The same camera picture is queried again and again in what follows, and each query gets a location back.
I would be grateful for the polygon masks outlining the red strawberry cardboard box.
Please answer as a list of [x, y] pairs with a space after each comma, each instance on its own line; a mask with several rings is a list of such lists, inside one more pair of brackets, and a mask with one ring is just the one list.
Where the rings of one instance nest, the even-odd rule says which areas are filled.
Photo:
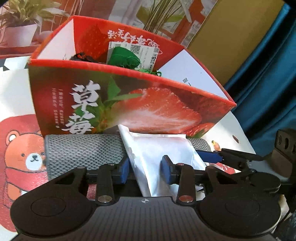
[[[136, 70], [107, 65], [115, 47], [132, 51]], [[69, 60], [84, 52], [99, 63]], [[29, 60], [42, 135], [136, 133], [201, 136], [236, 104], [188, 50], [164, 37], [104, 19], [72, 16]]]

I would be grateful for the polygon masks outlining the black touchscreen glove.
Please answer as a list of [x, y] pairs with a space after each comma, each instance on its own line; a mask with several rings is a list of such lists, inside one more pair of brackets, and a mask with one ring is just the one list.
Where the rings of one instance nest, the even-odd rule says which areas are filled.
[[80, 52], [72, 56], [69, 60], [71, 61], [82, 61], [82, 62], [90, 62], [90, 63], [99, 63], [99, 61], [95, 60], [89, 55], [86, 55], [84, 52]]

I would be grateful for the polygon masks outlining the white foil pouch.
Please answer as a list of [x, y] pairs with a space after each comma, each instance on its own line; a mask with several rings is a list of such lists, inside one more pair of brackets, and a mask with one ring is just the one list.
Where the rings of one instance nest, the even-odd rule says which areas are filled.
[[144, 197], [176, 199], [178, 185], [167, 184], [161, 173], [161, 160], [165, 155], [173, 164], [184, 163], [203, 171], [206, 168], [185, 134], [133, 133], [124, 125], [118, 125], [118, 129]]

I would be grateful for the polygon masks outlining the grey knitted cloth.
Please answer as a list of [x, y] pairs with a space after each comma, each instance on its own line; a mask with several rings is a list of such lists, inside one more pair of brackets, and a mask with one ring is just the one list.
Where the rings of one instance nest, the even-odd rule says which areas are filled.
[[[188, 139], [194, 150], [210, 151], [202, 138]], [[95, 170], [107, 163], [119, 163], [128, 156], [118, 134], [47, 135], [45, 137], [48, 178], [54, 179], [78, 166]]]

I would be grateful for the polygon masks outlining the teal curtain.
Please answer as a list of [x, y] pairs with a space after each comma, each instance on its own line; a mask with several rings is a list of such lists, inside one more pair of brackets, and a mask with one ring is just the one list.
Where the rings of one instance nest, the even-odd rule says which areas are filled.
[[236, 102], [232, 113], [255, 152], [273, 150], [279, 129], [295, 129], [295, 1], [273, 24], [224, 88]]

